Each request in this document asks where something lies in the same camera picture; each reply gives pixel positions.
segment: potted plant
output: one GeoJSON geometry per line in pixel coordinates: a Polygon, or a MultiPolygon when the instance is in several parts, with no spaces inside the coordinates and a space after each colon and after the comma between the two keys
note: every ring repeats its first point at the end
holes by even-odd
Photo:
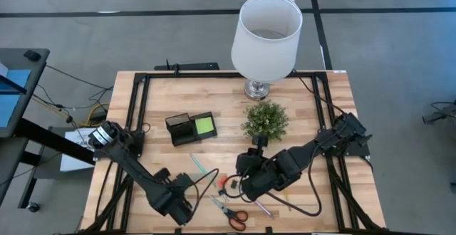
{"type": "Polygon", "coordinates": [[[247,114],[247,121],[241,124],[241,129],[246,136],[266,135],[269,141],[275,141],[281,140],[286,134],[288,117],[285,108],[278,103],[261,101],[247,107],[244,112],[247,114]]]}

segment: lamp base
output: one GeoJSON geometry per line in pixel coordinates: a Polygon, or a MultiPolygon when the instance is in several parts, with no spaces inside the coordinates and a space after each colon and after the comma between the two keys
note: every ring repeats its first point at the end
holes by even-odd
{"type": "Polygon", "coordinates": [[[269,84],[247,79],[244,86],[245,95],[251,100],[263,100],[269,93],[269,84]]]}

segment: green sticky note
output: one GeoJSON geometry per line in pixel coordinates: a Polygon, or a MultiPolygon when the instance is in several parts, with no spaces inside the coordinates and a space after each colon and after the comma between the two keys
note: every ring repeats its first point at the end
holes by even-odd
{"type": "Polygon", "coordinates": [[[198,135],[201,135],[205,132],[211,132],[214,130],[214,124],[212,124],[211,117],[197,119],[195,120],[195,123],[197,125],[198,135]]]}

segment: white lampshade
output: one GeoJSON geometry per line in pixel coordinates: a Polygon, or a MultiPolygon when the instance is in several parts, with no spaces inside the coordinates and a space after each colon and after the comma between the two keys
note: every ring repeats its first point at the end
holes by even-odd
{"type": "Polygon", "coordinates": [[[296,62],[301,27],[302,13],[293,0],[248,0],[237,22],[234,67],[260,83],[286,77],[296,62]]]}

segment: concrete floor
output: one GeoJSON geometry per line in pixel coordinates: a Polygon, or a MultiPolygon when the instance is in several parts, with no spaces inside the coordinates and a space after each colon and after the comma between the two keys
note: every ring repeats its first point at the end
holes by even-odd
{"type": "MultiPolygon", "coordinates": [[[[238,9],[245,0],[0,0],[0,13],[238,9]]],[[[318,0],[321,8],[456,6],[456,0],[318,0]]],[[[310,8],[310,0],[296,0],[310,8]]],[[[323,69],[313,14],[304,14],[298,69],[323,69]]],[[[323,14],[334,69],[348,71],[370,141],[374,176],[388,227],[454,234],[456,123],[423,125],[429,103],[456,98],[456,14],[323,14]]],[[[118,70],[216,61],[233,69],[230,49],[237,15],[103,18],[0,18],[0,47],[49,48],[48,63],[110,86],[118,70]]],[[[97,88],[46,69],[40,84],[64,105],[81,106],[97,88]]],[[[73,113],[79,120],[88,110],[73,113]]],[[[43,127],[62,119],[31,102],[26,117],[43,127]]],[[[18,173],[29,168],[21,165],[18,173]]],[[[85,207],[90,170],[40,180],[32,214],[17,209],[27,176],[15,179],[0,207],[2,234],[72,232],[85,207]]]]}

